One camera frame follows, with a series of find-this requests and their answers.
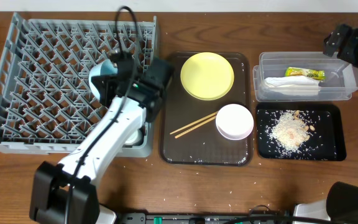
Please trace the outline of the pink white bowl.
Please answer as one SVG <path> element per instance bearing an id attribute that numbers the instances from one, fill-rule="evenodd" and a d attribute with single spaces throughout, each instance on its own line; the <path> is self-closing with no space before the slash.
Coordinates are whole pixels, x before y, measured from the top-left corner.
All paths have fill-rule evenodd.
<path id="1" fill-rule="evenodd" d="M 252 113 L 239 104 L 223 106 L 216 115 L 215 123 L 219 133 L 233 141 L 247 138 L 254 128 Z"/>

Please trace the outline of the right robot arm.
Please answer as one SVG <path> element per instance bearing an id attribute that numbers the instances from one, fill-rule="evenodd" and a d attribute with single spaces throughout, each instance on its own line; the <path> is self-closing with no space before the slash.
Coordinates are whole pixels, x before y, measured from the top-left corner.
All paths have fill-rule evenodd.
<path id="1" fill-rule="evenodd" d="M 323 54 L 337 58 L 358 68 L 358 29 L 341 24 L 325 38 Z M 295 207 L 293 216 L 307 219 L 307 223 L 358 223 L 358 187 L 336 182 L 326 200 L 303 203 Z"/>

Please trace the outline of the wooden chopstick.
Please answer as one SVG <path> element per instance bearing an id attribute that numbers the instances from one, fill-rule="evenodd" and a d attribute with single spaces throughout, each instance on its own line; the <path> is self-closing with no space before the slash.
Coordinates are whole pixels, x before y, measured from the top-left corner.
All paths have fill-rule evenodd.
<path id="1" fill-rule="evenodd" d="M 176 130 L 170 132 L 170 134 L 177 133 L 177 132 L 179 132 L 179 131 L 181 131 L 181 130 L 184 130 L 184 129 L 186 129 L 186 128 L 190 128 L 190 127 L 192 127 L 192 126 L 194 126 L 194 125 L 196 125 L 196 124 L 199 124 L 199 123 L 201 123 L 201 122 L 203 122 L 203 121 L 206 121 L 207 119 L 213 118 L 214 116 L 217 115 L 217 113 L 218 113 L 218 112 L 216 111 L 216 112 L 211 113 L 211 114 L 209 114 L 209 115 L 207 115 L 207 116 L 204 116 L 204 117 L 202 117 L 202 118 L 200 118 L 200 119 L 197 119 L 196 121 L 193 121 L 192 123 L 189 123 L 189 124 L 187 124 L 187 125 L 185 125 L 185 126 L 183 126 L 183 127 L 180 127 L 179 129 L 176 129 Z"/>
<path id="2" fill-rule="evenodd" d="M 209 122 L 211 122 L 211 121 L 213 121 L 215 119 L 216 119 L 216 115 L 211 117 L 211 118 L 209 118 L 209 119 L 207 119 L 207 120 L 205 120 L 205 121 L 203 121 L 203 122 L 201 122 L 201 123 L 199 123 L 199 124 L 196 124 L 195 126 L 191 127 L 190 129 L 187 129 L 186 131 L 184 131 L 184 132 L 182 132 L 180 134 L 177 134 L 175 136 L 175 139 L 178 139 L 178 138 L 180 138 L 180 137 L 182 137 L 182 136 L 184 136 L 184 135 L 186 135 L 186 134 L 198 129 L 198 128 L 202 127 L 203 125 L 205 125 L 205 124 L 207 124 L 207 123 L 209 123 Z"/>

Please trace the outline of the black rectangular tray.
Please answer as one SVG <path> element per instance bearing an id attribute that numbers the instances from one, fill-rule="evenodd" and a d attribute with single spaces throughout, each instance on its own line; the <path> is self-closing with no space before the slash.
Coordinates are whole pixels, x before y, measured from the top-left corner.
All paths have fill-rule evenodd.
<path id="1" fill-rule="evenodd" d="M 273 137 L 273 128 L 285 114 L 297 114 L 305 125 L 309 139 L 295 150 L 287 150 Z M 256 107 L 257 149 L 266 159 L 308 161 L 343 161 L 346 154 L 341 112 L 332 104 L 259 103 Z"/>

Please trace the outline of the clear plastic waste bin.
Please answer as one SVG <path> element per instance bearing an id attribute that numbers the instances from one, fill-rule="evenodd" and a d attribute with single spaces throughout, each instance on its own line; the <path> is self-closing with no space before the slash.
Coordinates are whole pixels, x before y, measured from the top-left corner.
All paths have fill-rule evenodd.
<path id="1" fill-rule="evenodd" d="M 315 96 L 290 96 L 264 90 L 262 82 L 268 77 L 284 77 L 288 67 L 323 70 L 326 79 L 319 82 Z M 259 102 L 342 101 L 349 100 L 358 90 L 358 68 L 321 52 L 264 52 L 253 68 L 255 97 Z"/>

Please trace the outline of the light blue bowl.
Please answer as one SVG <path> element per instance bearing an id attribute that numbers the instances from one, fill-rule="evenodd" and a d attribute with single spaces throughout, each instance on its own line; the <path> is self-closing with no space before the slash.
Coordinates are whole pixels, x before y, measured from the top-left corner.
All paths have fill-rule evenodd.
<path id="1" fill-rule="evenodd" d="M 104 60 L 103 62 L 97 64 L 90 70 L 89 78 L 88 78 L 89 87 L 92 94 L 97 100 L 100 100 L 101 94 L 91 79 L 102 75 L 116 75 L 117 71 L 118 71 L 117 67 L 115 67 L 112 61 L 110 60 Z"/>

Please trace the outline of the white plastic cup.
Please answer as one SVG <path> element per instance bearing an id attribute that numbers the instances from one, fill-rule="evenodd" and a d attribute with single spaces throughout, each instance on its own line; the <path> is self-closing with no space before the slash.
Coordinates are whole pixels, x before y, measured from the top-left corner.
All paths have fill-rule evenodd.
<path id="1" fill-rule="evenodd" d="M 143 132 L 143 128 L 140 128 L 129 136 L 129 138 L 125 141 L 124 145 L 125 147 L 139 146 L 143 143 L 143 140 L 144 140 L 144 132 Z"/>

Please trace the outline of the white paper napkin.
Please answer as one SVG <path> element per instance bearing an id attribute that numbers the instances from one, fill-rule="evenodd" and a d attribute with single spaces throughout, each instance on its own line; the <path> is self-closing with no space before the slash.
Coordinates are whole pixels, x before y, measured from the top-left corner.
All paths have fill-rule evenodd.
<path id="1" fill-rule="evenodd" d="M 305 76 L 268 77 L 262 82 L 264 90 L 290 96 L 315 96 L 319 81 Z"/>

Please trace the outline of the grey plastic dishwasher rack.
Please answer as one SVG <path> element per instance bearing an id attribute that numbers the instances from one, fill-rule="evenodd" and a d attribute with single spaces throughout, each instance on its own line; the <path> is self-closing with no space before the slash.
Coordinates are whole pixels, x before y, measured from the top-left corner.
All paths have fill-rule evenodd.
<path id="1" fill-rule="evenodd" d="M 14 14 L 0 59 L 0 152 L 74 151 L 104 116 L 90 70 L 123 48 L 149 68 L 160 29 L 150 22 L 23 19 Z"/>

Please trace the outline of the dark brown serving tray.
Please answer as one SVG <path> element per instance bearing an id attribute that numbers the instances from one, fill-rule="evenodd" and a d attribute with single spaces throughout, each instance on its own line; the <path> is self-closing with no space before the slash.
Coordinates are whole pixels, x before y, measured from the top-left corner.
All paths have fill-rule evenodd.
<path id="1" fill-rule="evenodd" d="M 161 110 L 160 155 L 171 164 L 245 166 L 254 152 L 252 135 L 232 141 L 224 138 L 210 121 L 179 138 L 172 133 L 197 119 L 214 113 L 228 104 L 239 104 L 252 109 L 250 96 L 249 62 L 240 53 L 221 52 L 234 70 L 234 84 L 220 99 L 204 101 L 192 97 L 180 81 L 180 70 L 193 52 L 175 52 L 168 60 L 175 66 L 173 81 L 168 87 L 167 100 Z"/>

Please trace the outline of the green yellow snack wrapper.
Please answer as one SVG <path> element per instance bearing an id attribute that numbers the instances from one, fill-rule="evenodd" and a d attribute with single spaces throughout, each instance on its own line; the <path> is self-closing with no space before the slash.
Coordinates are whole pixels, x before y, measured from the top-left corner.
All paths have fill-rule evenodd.
<path id="1" fill-rule="evenodd" d="M 323 81 L 326 79 L 323 70 L 312 70 L 307 68 L 288 67 L 285 72 L 286 77 L 305 76 L 315 80 Z"/>

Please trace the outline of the yellow round plate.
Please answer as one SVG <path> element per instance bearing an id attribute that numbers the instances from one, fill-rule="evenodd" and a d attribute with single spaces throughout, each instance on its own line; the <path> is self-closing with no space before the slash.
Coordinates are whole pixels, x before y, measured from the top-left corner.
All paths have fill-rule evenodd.
<path id="1" fill-rule="evenodd" d="M 234 70 L 227 59 L 212 52 L 192 55 L 180 71 L 183 88 L 192 97 L 211 101 L 223 97 L 234 84 Z"/>

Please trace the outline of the rice food waste pile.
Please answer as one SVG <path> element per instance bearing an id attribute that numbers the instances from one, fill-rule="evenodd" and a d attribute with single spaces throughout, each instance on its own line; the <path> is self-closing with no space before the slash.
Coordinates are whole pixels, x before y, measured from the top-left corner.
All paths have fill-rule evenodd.
<path id="1" fill-rule="evenodd" d="M 307 111 L 285 110 L 277 111 L 273 124 L 267 125 L 265 133 L 268 143 L 276 143 L 276 151 L 283 156 L 292 156 L 300 153 L 301 146 L 305 145 L 316 131 L 313 122 L 307 120 Z"/>

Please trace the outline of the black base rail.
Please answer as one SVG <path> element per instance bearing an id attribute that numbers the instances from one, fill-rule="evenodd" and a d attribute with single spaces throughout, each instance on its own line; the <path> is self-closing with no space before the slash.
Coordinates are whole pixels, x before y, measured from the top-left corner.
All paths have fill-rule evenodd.
<path id="1" fill-rule="evenodd" d="M 262 213 L 256 214 L 245 214 L 245 215 L 217 215 L 217 214 L 209 214 L 209 215 L 200 215 L 200 214 L 146 214 L 146 213 L 119 213 L 117 215 L 117 219 L 115 223 L 118 224 L 169 224 L 169 223 L 177 223 L 177 224 L 218 224 L 218 223 L 226 223 L 231 220 L 245 218 L 245 217 L 276 217 L 277 214 L 267 213 L 263 211 Z"/>

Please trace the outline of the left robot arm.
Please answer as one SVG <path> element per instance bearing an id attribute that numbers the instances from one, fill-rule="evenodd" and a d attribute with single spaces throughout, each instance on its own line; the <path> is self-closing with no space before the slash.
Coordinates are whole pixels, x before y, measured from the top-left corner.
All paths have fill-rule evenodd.
<path id="1" fill-rule="evenodd" d="M 155 58 L 139 71 L 129 52 L 112 54 L 89 73 L 92 94 L 108 110 L 86 139 L 56 165 L 43 162 L 34 175 L 29 217 L 37 223 L 115 223 L 97 187 L 126 141 L 157 117 L 174 67 Z"/>

